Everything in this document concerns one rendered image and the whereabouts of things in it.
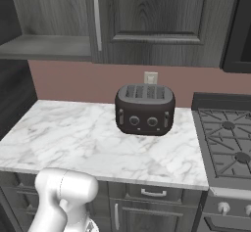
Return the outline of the grey wood cabinet door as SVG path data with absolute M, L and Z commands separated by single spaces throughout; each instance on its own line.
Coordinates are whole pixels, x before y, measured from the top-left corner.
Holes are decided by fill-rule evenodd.
M 92 61 L 116 65 L 216 68 L 235 0 L 85 0 Z

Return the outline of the open grey cabinet shelf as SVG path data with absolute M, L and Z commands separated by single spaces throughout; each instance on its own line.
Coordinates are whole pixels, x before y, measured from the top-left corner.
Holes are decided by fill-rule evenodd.
M 0 0 L 0 59 L 89 61 L 85 0 Z

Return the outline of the dark tall cabinet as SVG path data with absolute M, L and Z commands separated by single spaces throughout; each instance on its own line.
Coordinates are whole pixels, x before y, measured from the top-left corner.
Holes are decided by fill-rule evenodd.
M 22 34 L 13 0 L 0 0 L 0 47 Z M 27 60 L 0 55 L 0 141 L 37 101 Z

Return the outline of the grey base cabinet door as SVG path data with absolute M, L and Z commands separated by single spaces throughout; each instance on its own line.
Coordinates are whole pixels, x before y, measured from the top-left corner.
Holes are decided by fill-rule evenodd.
M 115 203 L 119 204 L 120 230 L 115 226 Z M 179 232 L 183 214 L 168 205 L 110 200 L 113 232 Z

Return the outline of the grey base cabinet drawers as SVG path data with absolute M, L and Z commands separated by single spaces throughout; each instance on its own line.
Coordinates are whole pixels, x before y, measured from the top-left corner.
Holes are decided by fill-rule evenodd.
M 30 173 L 0 171 L 0 188 L 23 232 L 27 232 L 38 208 L 35 177 Z

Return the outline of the dark brown toaster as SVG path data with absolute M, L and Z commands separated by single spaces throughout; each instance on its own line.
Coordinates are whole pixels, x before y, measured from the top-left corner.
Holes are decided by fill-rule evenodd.
M 116 94 L 116 124 L 126 134 L 162 136 L 173 126 L 175 107 L 175 94 L 167 86 L 127 84 Z

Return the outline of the grey drawer front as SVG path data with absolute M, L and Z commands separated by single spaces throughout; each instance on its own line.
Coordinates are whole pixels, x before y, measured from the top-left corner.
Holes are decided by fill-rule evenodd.
M 180 204 L 182 200 L 182 190 L 172 187 L 159 187 L 149 185 L 127 184 L 127 198 L 142 200 L 158 200 L 168 203 Z

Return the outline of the grey gas stove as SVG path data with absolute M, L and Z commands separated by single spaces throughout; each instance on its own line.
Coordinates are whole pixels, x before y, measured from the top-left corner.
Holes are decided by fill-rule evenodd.
M 251 232 L 251 95 L 196 92 L 191 110 L 209 184 L 197 232 Z

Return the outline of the white wall outlet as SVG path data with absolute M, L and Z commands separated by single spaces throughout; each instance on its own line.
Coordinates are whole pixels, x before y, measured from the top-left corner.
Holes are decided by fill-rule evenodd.
M 146 71 L 144 73 L 144 82 L 147 84 L 156 84 L 158 82 L 158 74 L 154 71 Z

